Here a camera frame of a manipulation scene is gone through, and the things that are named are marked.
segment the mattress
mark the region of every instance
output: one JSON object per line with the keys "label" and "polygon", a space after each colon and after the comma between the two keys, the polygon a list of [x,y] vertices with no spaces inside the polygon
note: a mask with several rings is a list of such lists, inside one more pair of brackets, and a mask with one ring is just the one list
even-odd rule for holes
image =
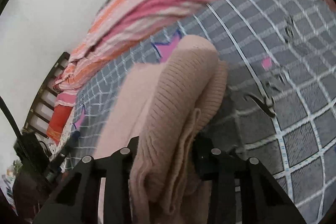
{"label": "mattress", "polygon": [[[77,95],[74,120],[82,104],[87,113],[67,168],[93,154],[132,65],[157,63],[152,43],[176,30],[210,40],[229,64],[226,96],[201,134],[257,157],[308,224],[321,219],[336,198],[336,21],[323,0],[216,0],[111,61]],[[249,95],[273,97],[276,117]]]}

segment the wooden slat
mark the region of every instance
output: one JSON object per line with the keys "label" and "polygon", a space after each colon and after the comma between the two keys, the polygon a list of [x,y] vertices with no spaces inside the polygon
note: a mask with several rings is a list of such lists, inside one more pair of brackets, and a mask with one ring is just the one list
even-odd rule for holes
{"label": "wooden slat", "polygon": [[28,125],[28,127],[33,130],[35,133],[40,134],[41,136],[43,136],[44,138],[48,138],[47,135],[45,135],[43,132],[39,131],[37,128],[33,127],[31,124]]}
{"label": "wooden slat", "polygon": [[49,124],[50,121],[49,121],[46,117],[43,117],[40,113],[37,113],[37,112],[34,111],[34,115],[35,115],[36,117],[39,117],[42,121],[44,121],[44,122],[46,122],[47,124]]}
{"label": "wooden slat", "polygon": [[46,87],[45,89],[55,97],[58,95],[57,92],[50,87]]}
{"label": "wooden slat", "polygon": [[40,99],[40,102],[44,104],[46,107],[50,108],[51,110],[54,110],[54,107],[51,104],[47,103],[45,100]]}

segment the knit fabric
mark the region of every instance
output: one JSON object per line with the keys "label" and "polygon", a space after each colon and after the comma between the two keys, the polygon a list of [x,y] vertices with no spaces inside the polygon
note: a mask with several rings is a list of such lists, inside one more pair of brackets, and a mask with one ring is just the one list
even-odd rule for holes
{"label": "knit fabric", "polygon": [[166,63],[137,64],[127,75],[94,157],[139,136],[129,183],[135,223],[206,223],[209,184],[197,178],[190,149],[220,107],[226,78],[215,47],[194,35]]}

